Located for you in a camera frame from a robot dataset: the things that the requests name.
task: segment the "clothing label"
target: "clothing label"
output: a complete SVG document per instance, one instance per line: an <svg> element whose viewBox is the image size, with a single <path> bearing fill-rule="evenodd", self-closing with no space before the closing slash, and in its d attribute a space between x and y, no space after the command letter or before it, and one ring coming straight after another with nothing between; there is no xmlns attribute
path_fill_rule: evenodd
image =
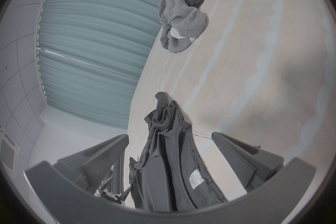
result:
<svg viewBox="0 0 336 224"><path fill-rule="evenodd" d="M199 170L196 169L191 173L189 181L192 189L195 189L199 184L203 183L205 180L201 177Z"/></svg>

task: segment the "gray sweater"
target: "gray sweater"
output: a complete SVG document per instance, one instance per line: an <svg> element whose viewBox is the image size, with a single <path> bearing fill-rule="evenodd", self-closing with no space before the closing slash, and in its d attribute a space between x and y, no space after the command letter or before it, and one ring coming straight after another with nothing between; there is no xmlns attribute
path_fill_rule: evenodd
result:
<svg viewBox="0 0 336 224"><path fill-rule="evenodd" d="M163 28L160 37L161 45L169 52L180 52L188 48L192 43L190 38L199 37L204 28L204 14L195 7L187 6L184 0L160 0L157 9ZM185 38L172 37L170 34L172 27Z"/></svg>

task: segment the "mattress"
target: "mattress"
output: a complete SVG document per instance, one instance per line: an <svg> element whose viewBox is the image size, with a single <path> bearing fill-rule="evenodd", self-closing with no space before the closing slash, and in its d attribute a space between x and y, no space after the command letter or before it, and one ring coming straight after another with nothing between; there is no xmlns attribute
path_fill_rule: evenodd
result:
<svg viewBox="0 0 336 224"><path fill-rule="evenodd" d="M138 159L144 117L164 91L192 124L212 178L232 201L245 189L213 141L214 131L317 168L304 198L316 191L335 156L336 24L324 0L205 0L204 32L170 54L158 34L134 93L125 152ZM133 207L129 196L126 205Z"/></svg>

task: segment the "gray garment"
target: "gray garment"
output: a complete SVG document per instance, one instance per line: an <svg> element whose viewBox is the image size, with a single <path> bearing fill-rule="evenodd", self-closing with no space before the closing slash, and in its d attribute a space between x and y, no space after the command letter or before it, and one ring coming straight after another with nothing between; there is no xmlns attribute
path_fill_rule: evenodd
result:
<svg viewBox="0 0 336 224"><path fill-rule="evenodd" d="M138 162L129 163L129 183L136 208L191 211L226 201L199 155L175 101L158 92L156 109L145 117L149 135Z"/></svg>
<svg viewBox="0 0 336 224"><path fill-rule="evenodd" d="M199 37L204 25L205 16L195 7L187 6L184 0L160 0L159 11L162 33L161 45L169 52L180 52L188 48L192 41L189 37ZM174 27L183 39L176 39L170 35Z"/></svg>

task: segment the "curtain fold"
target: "curtain fold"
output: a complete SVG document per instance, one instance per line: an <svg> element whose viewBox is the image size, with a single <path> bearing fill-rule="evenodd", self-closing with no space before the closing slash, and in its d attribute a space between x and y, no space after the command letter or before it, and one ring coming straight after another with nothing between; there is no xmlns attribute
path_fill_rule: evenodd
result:
<svg viewBox="0 0 336 224"><path fill-rule="evenodd" d="M127 129L137 82L161 28L159 1L45 0L38 64L48 104Z"/></svg>

